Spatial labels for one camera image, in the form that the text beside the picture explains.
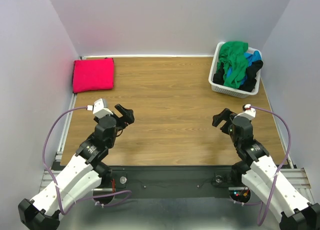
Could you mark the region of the green t shirt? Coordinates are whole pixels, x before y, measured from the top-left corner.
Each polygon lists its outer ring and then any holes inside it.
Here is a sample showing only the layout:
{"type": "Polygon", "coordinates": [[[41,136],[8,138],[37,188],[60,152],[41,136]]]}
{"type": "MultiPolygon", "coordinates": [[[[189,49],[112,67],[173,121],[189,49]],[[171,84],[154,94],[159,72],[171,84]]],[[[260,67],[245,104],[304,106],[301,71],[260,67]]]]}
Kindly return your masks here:
{"type": "Polygon", "coordinates": [[[242,41],[225,42],[218,53],[217,67],[223,66],[223,85],[238,89],[246,75],[246,68],[249,65],[245,52],[249,44],[242,41]]]}

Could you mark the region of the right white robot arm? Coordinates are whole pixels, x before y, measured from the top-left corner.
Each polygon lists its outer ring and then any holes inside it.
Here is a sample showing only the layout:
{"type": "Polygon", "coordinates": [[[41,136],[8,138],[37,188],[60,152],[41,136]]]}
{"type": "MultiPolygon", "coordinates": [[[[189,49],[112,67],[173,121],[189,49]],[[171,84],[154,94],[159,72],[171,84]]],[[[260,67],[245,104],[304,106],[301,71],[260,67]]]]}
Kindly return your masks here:
{"type": "Polygon", "coordinates": [[[249,104],[236,114],[224,109],[214,115],[212,125],[229,135],[241,161],[232,166],[231,182],[245,185],[265,204],[264,213],[259,214],[258,225],[271,212],[282,230],[318,230],[320,228],[320,205],[311,203],[301,195],[280,172],[267,149],[254,138],[252,119],[257,108],[249,104]]]}

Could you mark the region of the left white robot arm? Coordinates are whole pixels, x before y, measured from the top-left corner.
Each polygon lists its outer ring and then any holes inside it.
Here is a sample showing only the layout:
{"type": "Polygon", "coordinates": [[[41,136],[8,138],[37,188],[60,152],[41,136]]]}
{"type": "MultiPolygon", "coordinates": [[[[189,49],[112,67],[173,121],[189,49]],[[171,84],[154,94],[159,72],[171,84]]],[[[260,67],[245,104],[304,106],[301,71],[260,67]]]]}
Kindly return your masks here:
{"type": "Polygon", "coordinates": [[[111,169],[102,160],[122,131],[134,123],[134,112],[117,104],[115,109],[121,114],[118,116],[108,109],[104,99],[84,109],[94,115],[94,131],[80,144],[58,175],[44,165],[52,181],[30,200],[23,199],[18,205],[20,221],[30,230],[56,230],[61,218],[76,203],[84,201],[88,192],[115,183],[111,169]]]}

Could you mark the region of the white plastic laundry basket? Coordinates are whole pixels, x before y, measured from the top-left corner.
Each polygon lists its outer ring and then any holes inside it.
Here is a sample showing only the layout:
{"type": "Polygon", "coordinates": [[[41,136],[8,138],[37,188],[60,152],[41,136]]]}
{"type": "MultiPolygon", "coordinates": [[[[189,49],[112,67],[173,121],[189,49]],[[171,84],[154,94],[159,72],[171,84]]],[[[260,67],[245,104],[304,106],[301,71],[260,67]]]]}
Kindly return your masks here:
{"type": "Polygon", "coordinates": [[[258,93],[259,87],[260,87],[261,69],[259,69],[256,73],[256,76],[254,78],[255,85],[254,85],[254,88],[252,89],[252,91],[244,91],[244,90],[234,89],[234,88],[230,88],[230,87],[226,87],[226,86],[214,83],[214,74],[216,74],[217,70],[218,70],[218,55],[219,55],[220,49],[223,44],[225,44],[225,42],[223,42],[223,41],[219,42],[217,44],[217,46],[215,48],[215,53],[213,56],[212,64],[210,67],[208,81],[211,85],[212,91],[218,92],[218,93],[223,93],[223,94],[230,95],[233,97],[238,97],[238,98],[246,98],[249,96],[256,95],[258,93]]]}

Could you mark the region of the black t shirt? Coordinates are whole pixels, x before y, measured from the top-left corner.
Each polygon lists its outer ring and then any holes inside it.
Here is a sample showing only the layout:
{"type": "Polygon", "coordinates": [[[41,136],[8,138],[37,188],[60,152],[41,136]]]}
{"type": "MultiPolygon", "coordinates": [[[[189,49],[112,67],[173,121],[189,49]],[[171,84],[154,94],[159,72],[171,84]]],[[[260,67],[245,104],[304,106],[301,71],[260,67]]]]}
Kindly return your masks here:
{"type": "Polygon", "coordinates": [[[263,67],[263,64],[262,60],[256,60],[246,68],[241,80],[231,80],[232,70],[229,68],[228,71],[225,71],[224,64],[219,62],[217,71],[213,75],[213,83],[245,92],[252,92],[257,83],[257,72],[263,67]]]}

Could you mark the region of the folded pink t shirt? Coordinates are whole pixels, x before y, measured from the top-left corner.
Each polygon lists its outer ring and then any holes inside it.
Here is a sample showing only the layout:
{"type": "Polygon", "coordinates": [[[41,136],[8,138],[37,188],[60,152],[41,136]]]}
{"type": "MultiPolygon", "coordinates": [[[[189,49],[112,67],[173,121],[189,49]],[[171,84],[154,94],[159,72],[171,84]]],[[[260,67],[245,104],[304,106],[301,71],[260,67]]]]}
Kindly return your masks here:
{"type": "Polygon", "coordinates": [[[115,63],[112,58],[75,60],[73,63],[73,93],[113,89],[115,63]]]}

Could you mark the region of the blue t shirt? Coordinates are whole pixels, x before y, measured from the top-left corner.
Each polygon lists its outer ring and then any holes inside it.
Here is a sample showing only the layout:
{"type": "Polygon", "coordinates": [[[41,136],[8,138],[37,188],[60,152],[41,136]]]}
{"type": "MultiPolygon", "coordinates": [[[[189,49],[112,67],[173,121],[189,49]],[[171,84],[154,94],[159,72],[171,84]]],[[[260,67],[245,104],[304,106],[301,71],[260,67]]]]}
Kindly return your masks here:
{"type": "MultiPolygon", "coordinates": [[[[253,62],[261,60],[261,54],[259,51],[255,50],[254,52],[245,52],[244,53],[245,58],[248,61],[248,67],[250,67],[252,65],[253,62]]],[[[226,77],[230,77],[230,75],[232,74],[233,69],[232,67],[230,67],[227,71],[226,77]]],[[[241,80],[241,85],[244,84],[244,82],[247,80],[248,76],[247,74],[245,75],[245,77],[241,80]]]]}

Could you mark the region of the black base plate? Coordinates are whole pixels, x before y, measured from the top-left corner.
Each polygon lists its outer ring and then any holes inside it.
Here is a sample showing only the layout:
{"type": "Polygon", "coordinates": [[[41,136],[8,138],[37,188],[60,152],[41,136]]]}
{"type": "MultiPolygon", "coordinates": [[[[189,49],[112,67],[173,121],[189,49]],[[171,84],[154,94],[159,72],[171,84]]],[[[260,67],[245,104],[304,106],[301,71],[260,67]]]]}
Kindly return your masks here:
{"type": "Polygon", "coordinates": [[[93,195],[130,190],[135,199],[244,198],[250,191],[231,166],[112,166],[93,195]]]}

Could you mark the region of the aluminium frame rail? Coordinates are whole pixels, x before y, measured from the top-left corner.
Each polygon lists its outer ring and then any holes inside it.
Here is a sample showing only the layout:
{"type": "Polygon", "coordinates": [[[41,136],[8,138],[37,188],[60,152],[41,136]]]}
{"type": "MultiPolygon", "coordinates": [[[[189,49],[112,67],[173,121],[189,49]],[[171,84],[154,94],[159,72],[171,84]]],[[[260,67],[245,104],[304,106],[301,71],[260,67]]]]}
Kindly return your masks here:
{"type": "MultiPolygon", "coordinates": [[[[43,146],[43,150],[42,150],[42,159],[47,164],[49,169],[51,169],[51,167],[55,166],[57,163],[59,164],[61,162],[62,154],[64,152],[65,143],[66,143],[66,139],[67,139],[67,135],[68,135],[71,119],[72,119],[72,115],[73,114],[71,112],[68,112],[68,113],[64,114],[62,116],[62,118],[61,118],[63,120],[63,125],[62,125],[63,128],[59,132],[58,144],[57,144],[57,147],[55,149],[54,155],[52,155],[51,158],[50,158],[51,165],[49,165],[49,161],[46,161],[45,157],[46,157],[46,150],[49,150],[47,148],[48,142],[49,142],[49,138],[50,138],[51,134],[53,133],[54,127],[57,126],[57,123],[53,125],[52,131],[48,133],[48,136],[45,139],[45,145],[43,146]]],[[[43,176],[42,176],[39,192],[44,190],[45,187],[51,182],[51,180],[52,179],[51,179],[50,173],[45,168],[43,176]]]]}

